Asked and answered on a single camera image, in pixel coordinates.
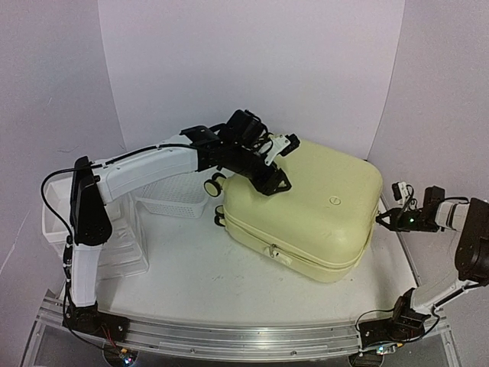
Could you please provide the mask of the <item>pale yellow hard-shell suitcase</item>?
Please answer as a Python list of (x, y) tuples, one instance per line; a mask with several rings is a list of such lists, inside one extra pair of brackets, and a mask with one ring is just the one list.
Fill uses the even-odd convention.
[(276, 159), (291, 182), (265, 196), (238, 174), (214, 174), (203, 186), (222, 196), (215, 224), (237, 242), (321, 283), (341, 280), (360, 262), (374, 232), (380, 171), (349, 154), (303, 140)]

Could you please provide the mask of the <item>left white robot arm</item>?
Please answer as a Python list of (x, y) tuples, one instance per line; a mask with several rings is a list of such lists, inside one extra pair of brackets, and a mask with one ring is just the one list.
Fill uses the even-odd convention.
[(116, 158), (97, 162), (79, 158), (70, 194), (73, 322), (87, 334), (102, 328), (101, 314), (91, 307), (96, 305), (99, 256), (112, 235), (106, 204), (148, 184), (214, 167), (249, 179), (265, 196), (285, 192), (292, 185), (274, 160), (299, 146), (295, 134), (273, 135), (255, 114), (239, 109), (226, 123), (186, 128), (156, 145)]

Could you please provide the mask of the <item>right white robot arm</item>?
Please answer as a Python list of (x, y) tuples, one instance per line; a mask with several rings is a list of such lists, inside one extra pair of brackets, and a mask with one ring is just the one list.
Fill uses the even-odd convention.
[(445, 304), (488, 286), (488, 202), (474, 197), (447, 197), (444, 189), (432, 186), (425, 189), (423, 204), (418, 207), (411, 185), (397, 182), (391, 187), (399, 206), (377, 215), (377, 224), (391, 232), (449, 230), (459, 234), (455, 270), (440, 281), (407, 291), (386, 319), (385, 333), (400, 339), (411, 329), (421, 329), (425, 320)]

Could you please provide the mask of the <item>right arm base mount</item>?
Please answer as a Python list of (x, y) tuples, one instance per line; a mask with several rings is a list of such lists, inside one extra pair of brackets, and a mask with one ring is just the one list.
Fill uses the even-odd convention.
[(424, 323), (430, 318), (428, 314), (416, 312), (411, 307), (414, 288), (400, 296), (392, 315), (376, 320), (357, 323), (363, 349), (385, 343), (403, 343), (421, 337), (425, 333)]

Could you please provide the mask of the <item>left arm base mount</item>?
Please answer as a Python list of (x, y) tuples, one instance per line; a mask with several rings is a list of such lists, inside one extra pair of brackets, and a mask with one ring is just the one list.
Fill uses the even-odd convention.
[(124, 342), (128, 334), (127, 317), (104, 313), (98, 310), (98, 304), (89, 307), (69, 305), (65, 309), (63, 325), (76, 333), (99, 338), (110, 338), (114, 342)]

